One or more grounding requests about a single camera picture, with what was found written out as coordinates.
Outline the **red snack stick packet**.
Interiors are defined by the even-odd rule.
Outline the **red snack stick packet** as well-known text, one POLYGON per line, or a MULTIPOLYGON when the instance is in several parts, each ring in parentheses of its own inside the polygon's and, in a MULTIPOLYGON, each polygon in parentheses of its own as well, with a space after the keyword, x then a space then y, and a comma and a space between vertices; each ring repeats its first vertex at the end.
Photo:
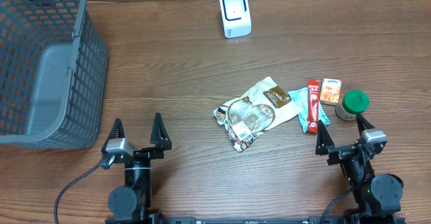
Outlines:
POLYGON ((318 132, 319 121, 319 80, 308 81, 308 125, 307 131, 318 132))

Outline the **teal snack packet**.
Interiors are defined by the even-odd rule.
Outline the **teal snack packet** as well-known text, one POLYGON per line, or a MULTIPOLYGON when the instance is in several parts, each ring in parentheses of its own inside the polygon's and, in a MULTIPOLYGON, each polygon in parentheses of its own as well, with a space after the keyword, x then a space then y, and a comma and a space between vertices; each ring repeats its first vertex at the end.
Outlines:
MULTIPOLYGON (((298 119, 302 127, 302 131, 305 133, 308 126, 308 88, 303 87, 302 89, 289 91, 288 94, 300 109, 298 119)), ((325 126, 329 126, 331 123, 321 104, 319 104, 319 120, 321 120, 325 126)))

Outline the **brown cookie bag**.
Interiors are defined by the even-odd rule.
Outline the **brown cookie bag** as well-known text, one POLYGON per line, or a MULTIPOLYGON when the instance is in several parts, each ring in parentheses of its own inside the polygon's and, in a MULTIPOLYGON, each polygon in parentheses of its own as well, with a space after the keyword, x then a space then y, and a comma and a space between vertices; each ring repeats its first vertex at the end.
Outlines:
POLYGON ((300 108, 271 77, 257 82, 238 98, 217 107, 213 114, 237 152, 248 149, 267 131, 296 117, 300 108))

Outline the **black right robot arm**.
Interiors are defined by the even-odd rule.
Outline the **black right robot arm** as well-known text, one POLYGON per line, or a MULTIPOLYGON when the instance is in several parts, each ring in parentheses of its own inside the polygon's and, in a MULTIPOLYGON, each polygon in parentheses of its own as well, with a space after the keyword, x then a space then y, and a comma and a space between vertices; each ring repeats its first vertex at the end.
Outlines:
POLYGON ((320 223, 405 223, 397 218, 401 210, 403 181, 394 174, 376 175, 371 164, 387 143, 387 135, 370 124, 362 115, 356 116, 359 138, 351 145, 337 147, 326 126, 318 121, 316 155, 326 155, 328 165, 339 165, 350 188, 330 202, 323 211, 320 223), (328 217, 331 208, 352 194, 356 208, 346 209, 342 217, 328 217))

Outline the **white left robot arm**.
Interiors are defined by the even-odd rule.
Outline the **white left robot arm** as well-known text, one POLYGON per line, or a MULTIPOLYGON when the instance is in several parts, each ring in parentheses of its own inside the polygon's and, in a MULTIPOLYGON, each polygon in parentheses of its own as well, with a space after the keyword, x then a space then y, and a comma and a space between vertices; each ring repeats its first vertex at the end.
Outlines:
POLYGON ((106 223, 167 223, 160 209, 152 207, 151 161, 164 159, 164 152, 172 148, 172 141, 159 112, 154 117, 150 136, 151 147, 136 149, 125 136, 122 122, 117 118, 101 148, 100 167, 110 169, 113 164, 124 165, 124 185, 112 190, 108 207, 113 214, 106 223))

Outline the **green lid jar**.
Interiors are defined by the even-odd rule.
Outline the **green lid jar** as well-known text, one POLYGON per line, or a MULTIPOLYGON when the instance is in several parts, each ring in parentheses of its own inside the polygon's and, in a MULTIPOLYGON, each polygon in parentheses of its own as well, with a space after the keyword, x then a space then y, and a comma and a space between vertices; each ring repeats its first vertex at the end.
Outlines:
POLYGON ((369 98, 361 90, 347 92, 335 107, 336 115, 342 120, 355 120, 358 114, 363 113, 369 106, 369 98))

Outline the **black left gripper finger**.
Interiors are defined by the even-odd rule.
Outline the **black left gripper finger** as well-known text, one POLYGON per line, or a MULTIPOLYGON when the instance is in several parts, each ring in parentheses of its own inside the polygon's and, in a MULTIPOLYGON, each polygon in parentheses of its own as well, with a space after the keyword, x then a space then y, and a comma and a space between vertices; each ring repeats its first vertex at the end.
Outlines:
POLYGON ((159 112, 156 112, 156 115, 154 117, 150 143, 153 144, 156 149, 172 149, 172 141, 168 136, 168 133, 162 121, 162 116, 159 112))
POLYGON ((125 133, 123 130, 123 124, 121 122, 120 118, 116 118, 114 121, 114 124, 111 128, 110 133, 108 134, 107 139, 105 140, 102 148, 101 148, 101 152, 106 152, 106 147, 108 144, 108 141, 111 139, 119 139, 119 138, 125 138, 125 133))

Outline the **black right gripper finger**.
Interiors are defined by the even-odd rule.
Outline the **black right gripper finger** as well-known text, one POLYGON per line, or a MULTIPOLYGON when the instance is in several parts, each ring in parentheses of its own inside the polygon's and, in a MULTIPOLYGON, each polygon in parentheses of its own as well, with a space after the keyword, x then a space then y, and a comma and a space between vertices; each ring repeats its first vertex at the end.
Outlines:
POLYGON ((328 155, 330 150, 335 147, 335 144, 327 131, 327 128, 322 120, 318 121, 317 125, 317 143, 315 154, 328 155))
POLYGON ((356 123, 358 125, 358 132, 361 139, 368 138, 369 134, 373 133, 373 130, 375 129, 375 127, 370 124, 361 114, 356 116, 356 123))

